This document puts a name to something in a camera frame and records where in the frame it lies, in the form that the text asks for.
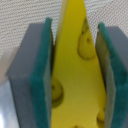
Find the gripper grey green padded right finger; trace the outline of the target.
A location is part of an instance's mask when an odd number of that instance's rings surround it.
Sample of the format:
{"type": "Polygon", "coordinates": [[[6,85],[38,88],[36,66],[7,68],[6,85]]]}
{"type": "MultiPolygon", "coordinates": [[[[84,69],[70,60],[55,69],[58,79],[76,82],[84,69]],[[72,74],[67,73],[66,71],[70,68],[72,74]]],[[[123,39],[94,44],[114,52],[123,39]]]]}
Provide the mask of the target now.
{"type": "Polygon", "coordinates": [[[118,26],[98,25],[96,52],[105,82],[105,128],[128,128],[128,38],[118,26]]]}

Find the gripper grey green padded left finger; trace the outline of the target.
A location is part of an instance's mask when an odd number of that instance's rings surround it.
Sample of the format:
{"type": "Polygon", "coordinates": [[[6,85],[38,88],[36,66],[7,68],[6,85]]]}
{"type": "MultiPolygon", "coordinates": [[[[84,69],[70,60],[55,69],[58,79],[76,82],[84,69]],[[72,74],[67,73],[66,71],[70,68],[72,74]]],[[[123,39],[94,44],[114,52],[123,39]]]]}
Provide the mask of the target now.
{"type": "Polygon", "coordinates": [[[20,128],[51,127],[51,22],[29,25],[7,73],[20,128]]]}

